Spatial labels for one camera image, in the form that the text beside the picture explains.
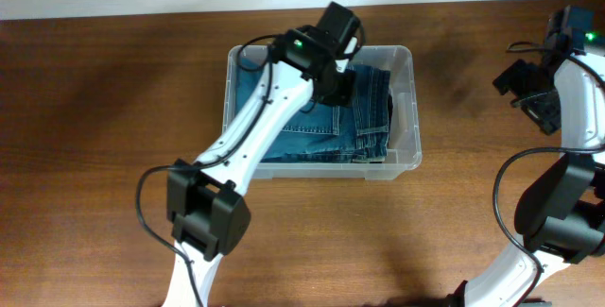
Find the black cloth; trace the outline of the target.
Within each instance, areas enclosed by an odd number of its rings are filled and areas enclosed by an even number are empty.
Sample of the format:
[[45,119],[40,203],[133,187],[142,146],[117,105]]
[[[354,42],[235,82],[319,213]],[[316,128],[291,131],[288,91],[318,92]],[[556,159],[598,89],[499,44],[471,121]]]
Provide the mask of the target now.
[[392,94],[388,95],[388,99],[387,99],[387,111],[388,111],[388,123],[389,123],[389,135],[390,135],[390,129],[392,127],[392,115],[393,115],[393,98],[392,98]]

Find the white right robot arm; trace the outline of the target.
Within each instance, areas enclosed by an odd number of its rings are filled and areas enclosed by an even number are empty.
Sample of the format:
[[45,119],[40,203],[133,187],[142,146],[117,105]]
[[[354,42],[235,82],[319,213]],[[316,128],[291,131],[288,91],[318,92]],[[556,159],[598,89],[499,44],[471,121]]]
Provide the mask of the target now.
[[[587,257],[604,254],[604,37],[592,29],[594,12],[567,6],[552,13],[542,43],[515,42],[518,59],[493,86],[559,146],[534,147],[507,159],[493,185],[493,213],[508,239],[479,276],[463,281],[446,306],[529,306],[544,280]],[[558,159],[520,196],[509,230],[499,208],[500,185],[516,161],[552,153]]]

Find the clear plastic storage bin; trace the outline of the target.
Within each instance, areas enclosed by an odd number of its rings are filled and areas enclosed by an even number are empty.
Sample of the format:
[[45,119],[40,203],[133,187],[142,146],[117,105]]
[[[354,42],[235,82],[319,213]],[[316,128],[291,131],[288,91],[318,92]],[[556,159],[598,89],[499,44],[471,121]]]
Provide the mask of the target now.
[[365,46],[354,64],[390,72],[389,93],[393,110],[388,155],[379,163],[260,163],[254,179],[353,178],[393,180],[422,162],[422,145],[411,52],[401,45]]

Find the dark blue jeans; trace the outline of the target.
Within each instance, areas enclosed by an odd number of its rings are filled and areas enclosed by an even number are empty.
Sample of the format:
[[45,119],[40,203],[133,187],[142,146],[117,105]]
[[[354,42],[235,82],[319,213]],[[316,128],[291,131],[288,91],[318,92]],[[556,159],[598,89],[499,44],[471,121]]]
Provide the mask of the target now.
[[284,126],[263,162],[382,162],[387,156],[390,72],[368,65],[354,73],[349,107],[308,102]]

